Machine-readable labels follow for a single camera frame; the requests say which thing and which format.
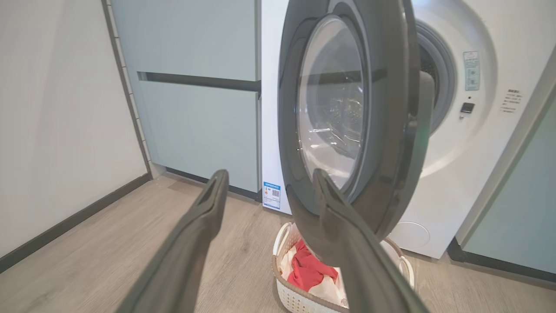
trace instruction label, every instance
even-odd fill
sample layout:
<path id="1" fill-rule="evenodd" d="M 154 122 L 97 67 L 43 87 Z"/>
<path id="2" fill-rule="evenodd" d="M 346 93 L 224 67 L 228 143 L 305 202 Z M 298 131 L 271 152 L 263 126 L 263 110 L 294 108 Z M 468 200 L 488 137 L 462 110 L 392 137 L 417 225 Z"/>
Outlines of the instruction label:
<path id="1" fill-rule="evenodd" d="M 465 64 L 465 90 L 479 90 L 481 79 L 479 51 L 463 52 L 463 62 Z"/>
<path id="2" fill-rule="evenodd" d="M 518 109 L 520 109 L 522 101 L 523 96 L 521 95 L 521 91 L 517 89 L 508 89 L 508 92 L 504 96 L 504 100 L 502 100 L 502 104 L 500 105 L 500 112 L 515 113 Z"/>
<path id="3" fill-rule="evenodd" d="M 264 182 L 262 203 L 265 206 L 280 209 L 280 186 Z"/>

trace laundry basket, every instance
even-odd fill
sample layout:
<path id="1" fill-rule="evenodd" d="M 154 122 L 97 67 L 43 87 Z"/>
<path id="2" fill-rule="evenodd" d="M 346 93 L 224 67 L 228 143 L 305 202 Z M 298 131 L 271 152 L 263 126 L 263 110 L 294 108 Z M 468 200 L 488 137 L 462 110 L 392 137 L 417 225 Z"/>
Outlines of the laundry basket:
<path id="1" fill-rule="evenodd" d="M 274 248 L 272 249 L 272 270 L 276 277 L 276 287 L 280 301 L 290 312 L 294 313 L 348 313 L 349 309 L 316 297 L 282 278 L 280 261 L 300 239 L 301 234 L 297 230 L 297 226 L 292 223 L 286 223 L 280 228 L 274 242 Z M 381 245 L 408 280 L 411 288 L 413 288 L 415 283 L 413 268 L 403 256 L 401 249 L 388 238 L 384 239 Z"/>

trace cabinet door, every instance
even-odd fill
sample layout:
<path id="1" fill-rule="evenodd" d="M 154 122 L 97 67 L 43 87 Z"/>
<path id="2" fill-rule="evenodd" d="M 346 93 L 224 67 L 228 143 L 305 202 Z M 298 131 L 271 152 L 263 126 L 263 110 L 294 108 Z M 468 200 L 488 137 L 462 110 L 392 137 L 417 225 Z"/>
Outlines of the cabinet door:
<path id="1" fill-rule="evenodd" d="M 154 163 L 203 178 L 227 169 L 231 186 L 259 191 L 257 93 L 151 81 L 139 86 Z"/>
<path id="2" fill-rule="evenodd" d="M 255 0 L 112 0 L 134 71 L 256 77 Z"/>

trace washing machine door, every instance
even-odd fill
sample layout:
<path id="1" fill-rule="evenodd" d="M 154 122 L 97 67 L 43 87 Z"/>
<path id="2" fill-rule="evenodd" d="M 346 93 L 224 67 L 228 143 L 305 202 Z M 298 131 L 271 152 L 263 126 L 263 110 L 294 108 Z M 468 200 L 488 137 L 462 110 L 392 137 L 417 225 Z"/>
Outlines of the washing machine door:
<path id="1" fill-rule="evenodd" d="M 430 98 L 419 101 L 420 80 L 409 0 L 289 1 L 280 51 L 280 157 L 295 222 L 317 255 L 329 242 L 315 200 L 316 169 L 327 172 L 379 240 L 404 213 L 433 107 Z M 433 95 L 432 79 L 425 81 L 421 87 L 430 83 Z"/>

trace baseboard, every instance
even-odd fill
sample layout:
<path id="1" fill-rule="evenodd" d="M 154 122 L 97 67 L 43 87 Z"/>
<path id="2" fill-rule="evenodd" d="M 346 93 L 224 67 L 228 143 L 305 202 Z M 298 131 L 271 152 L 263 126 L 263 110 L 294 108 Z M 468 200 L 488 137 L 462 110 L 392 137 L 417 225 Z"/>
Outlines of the baseboard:
<path id="1" fill-rule="evenodd" d="M 35 251 L 44 247 L 50 241 L 63 235 L 65 232 L 69 231 L 73 227 L 77 226 L 79 223 L 83 222 L 87 218 L 98 213 L 100 210 L 106 208 L 110 204 L 122 198 L 124 195 L 129 194 L 133 190 L 139 188 L 141 185 L 145 184 L 150 180 L 151 175 L 149 173 L 134 179 L 130 183 L 118 188 L 116 191 L 108 194 L 102 199 L 94 202 L 83 210 L 75 213 L 74 215 L 66 218 L 62 222 L 59 222 L 49 230 L 43 232 L 37 237 L 24 243 L 22 246 L 16 248 L 12 252 L 0 258 L 0 273 L 7 270 L 8 268 L 14 266 L 19 261 L 30 256 Z"/>
<path id="2" fill-rule="evenodd" d="M 209 181 L 207 178 L 197 176 L 197 175 L 193 175 L 193 174 L 186 173 L 186 172 L 182 172 L 182 171 L 177 170 L 177 169 L 166 167 L 166 170 L 170 173 L 174 173 L 176 175 L 183 176 L 185 178 L 196 180 L 196 181 L 201 182 L 201 183 L 206 183 L 206 182 Z M 245 190 L 245 189 L 242 189 L 242 188 L 230 186 L 229 191 L 231 191 L 233 193 L 237 193 L 239 195 L 242 195 L 246 198 L 253 199 L 253 200 L 255 200 L 259 203 L 262 203 L 262 189 L 260 189 L 259 192 L 252 192 L 252 191 Z"/>
<path id="3" fill-rule="evenodd" d="M 476 255 L 471 252 L 463 251 L 454 238 L 448 246 L 448 256 L 457 262 L 479 265 L 487 268 L 492 268 L 497 271 L 503 271 L 511 274 L 517 274 L 525 277 L 530 277 L 535 280 L 542 280 L 551 283 L 556 283 L 556 274 L 537 270 L 527 266 L 517 265 L 514 263 L 498 260 L 495 258 Z M 516 279 L 515 276 L 510 275 L 508 278 Z M 528 280 L 517 279 L 527 283 L 532 283 Z"/>

